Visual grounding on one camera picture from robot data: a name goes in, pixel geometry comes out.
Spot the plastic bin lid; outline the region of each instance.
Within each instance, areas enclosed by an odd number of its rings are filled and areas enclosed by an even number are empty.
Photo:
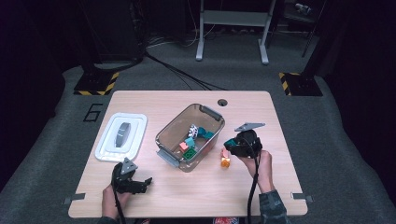
[[[95,150],[100,161],[133,160],[139,151],[146,130],[143,114],[116,113],[111,116]]]

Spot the green toy block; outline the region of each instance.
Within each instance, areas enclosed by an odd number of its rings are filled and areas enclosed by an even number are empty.
[[[211,138],[213,135],[214,135],[214,134],[213,134],[212,132],[207,132],[207,133],[204,135],[204,138],[205,138],[205,139],[209,139],[209,138]]]
[[[183,158],[189,161],[195,155],[195,153],[196,151],[190,147],[189,150],[183,154]]]

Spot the human hand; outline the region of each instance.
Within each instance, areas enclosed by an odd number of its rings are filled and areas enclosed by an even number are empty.
[[[256,174],[256,163],[255,159],[238,157],[247,167],[248,172],[253,177]],[[269,192],[275,189],[273,183],[273,173],[272,173],[272,155],[266,151],[262,150],[257,158],[259,166],[259,178],[257,183],[259,184],[260,191],[262,193]]]
[[[128,202],[129,197],[132,193],[118,193],[117,197],[120,201],[121,209],[125,208],[126,203]],[[119,211],[116,207],[116,199],[114,198],[114,191],[111,185],[108,185],[103,190],[103,199],[102,199],[102,217],[111,217],[113,219],[117,219],[119,217]]]

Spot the sleeve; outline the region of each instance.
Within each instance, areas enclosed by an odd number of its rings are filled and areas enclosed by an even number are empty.
[[[259,195],[262,224],[291,224],[277,190]]]
[[[119,222],[111,217],[101,217],[97,224],[119,224]]]

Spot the clear plastic bin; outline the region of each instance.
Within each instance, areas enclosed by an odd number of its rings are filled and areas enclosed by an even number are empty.
[[[196,153],[186,159],[183,157],[184,152],[179,144],[188,138],[189,128],[192,124],[204,128],[206,132],[211,132],[213,135],[208,139],[197,137],[194,140]],[[211,108],[199,104],[189,105],[155,137],[155,142],[160,148],[157,154],[183,172],[190,172],[216,144],[224,124],[225,120],[222,115]]]

